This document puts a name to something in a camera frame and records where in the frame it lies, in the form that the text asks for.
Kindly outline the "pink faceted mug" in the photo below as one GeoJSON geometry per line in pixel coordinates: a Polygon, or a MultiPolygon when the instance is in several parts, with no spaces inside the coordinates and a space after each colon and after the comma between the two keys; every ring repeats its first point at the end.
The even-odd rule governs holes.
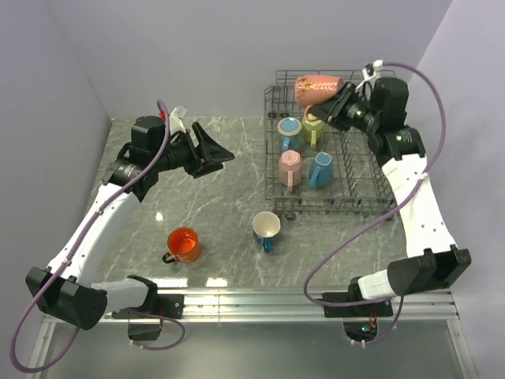
{"type": "Polygon", "coordinates": [[[294,187],[301,182],[302,168],[303,163],[299,152],[288,150],[280,156],[278,164],[279,180],[289,192],[293,192],[294,187]]]}

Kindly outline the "blue mug orange interior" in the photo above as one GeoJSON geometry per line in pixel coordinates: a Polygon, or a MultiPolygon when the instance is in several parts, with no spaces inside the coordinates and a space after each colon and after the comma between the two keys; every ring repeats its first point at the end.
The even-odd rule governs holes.
{"type": "Polygon", "coordinates": [[[302,124],[297,118],[286,117],[277,124],[282,152],[288,150],[298,151],[302,145],[301,140],[302,124]]]}

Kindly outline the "light blue floral mug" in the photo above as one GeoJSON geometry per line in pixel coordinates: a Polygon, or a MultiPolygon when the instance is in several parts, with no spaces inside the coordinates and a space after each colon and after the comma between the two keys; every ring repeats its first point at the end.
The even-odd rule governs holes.
{"type": "Polygon", "coordinates": [[[333,159],[326,152],[319,152],[309,169],[309,188],[315,190],[328,186],[334,173],[333,159]]]}

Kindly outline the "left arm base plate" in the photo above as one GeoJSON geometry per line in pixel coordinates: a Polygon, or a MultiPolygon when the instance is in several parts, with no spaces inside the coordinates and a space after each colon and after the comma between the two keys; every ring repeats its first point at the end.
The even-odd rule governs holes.
{"type": "Polygon", "coordinates": [[[176,294],[156,294],[149,298],[145,305],[133,309],[123,309],[113,312],[114,319],[130,319],[146,317],[147,314],[158,317],[181,319],[185,303],[185,296],[176,294]]]}

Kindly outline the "yellow faceted mug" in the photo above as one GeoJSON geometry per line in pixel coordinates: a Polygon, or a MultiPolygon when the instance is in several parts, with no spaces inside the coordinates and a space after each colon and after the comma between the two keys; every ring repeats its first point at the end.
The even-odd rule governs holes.
{"type": "Polygon", "coordinates": [[[318,140],[321,138],[324,130],[324,122],[314,118],[303,118],[301,138],[309,143],[311,148],[315,148],[318,140]]]}

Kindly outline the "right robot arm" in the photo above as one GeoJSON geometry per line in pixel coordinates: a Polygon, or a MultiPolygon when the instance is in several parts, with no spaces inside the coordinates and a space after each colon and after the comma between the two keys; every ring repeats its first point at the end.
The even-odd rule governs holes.
{"type": "Polygon", "coordinates": [[[397,203],[371,226],[399,214],[406,236],[406,258],[358,278],[343,301],[316,303],[365,315],[375,303],[396,296],[450,288],[472,259],[467,248],[457,246],[441,215],[428,176],[435,160],[426,156],[418,131],[405,124],[407,83],[380,77],[365,98],[339,77],[305,75],[296,81],[295,99],[306,114],[342,131],[358,129],[368,138],[397,203]]]}

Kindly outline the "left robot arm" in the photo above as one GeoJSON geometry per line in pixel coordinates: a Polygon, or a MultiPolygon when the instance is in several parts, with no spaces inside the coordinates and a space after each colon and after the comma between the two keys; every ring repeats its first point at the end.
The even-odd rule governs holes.
{"type": "Polygon", "coordinates": [[[199,122],[185,129],[174,116],[139,117],[131,140],[109,165],[99,191],[72,238],[46,268],[32,268],[26,284],[43,313],[82,330],[110,312],[133,309],[150,317],[159,308],[158,287],[131,275],[97,283],[96,273],[109,245],[164,171],[183,168],[193,178],[223,168],[234,154],[214,141],[199,122]]]}

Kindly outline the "salmon floral mug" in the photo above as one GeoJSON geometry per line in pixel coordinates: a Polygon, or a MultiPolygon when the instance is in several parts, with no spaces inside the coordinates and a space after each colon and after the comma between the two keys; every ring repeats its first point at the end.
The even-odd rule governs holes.
{"type": "Polygon", "coordinates": [[[304,116],[327,121],[327,116],[316,116],[311,108],[324,103],[334,96],[345,84],[340,77],[311,74],[300,76],[294,84],[294,97],[297,105],[304,109],[304,116]]]}

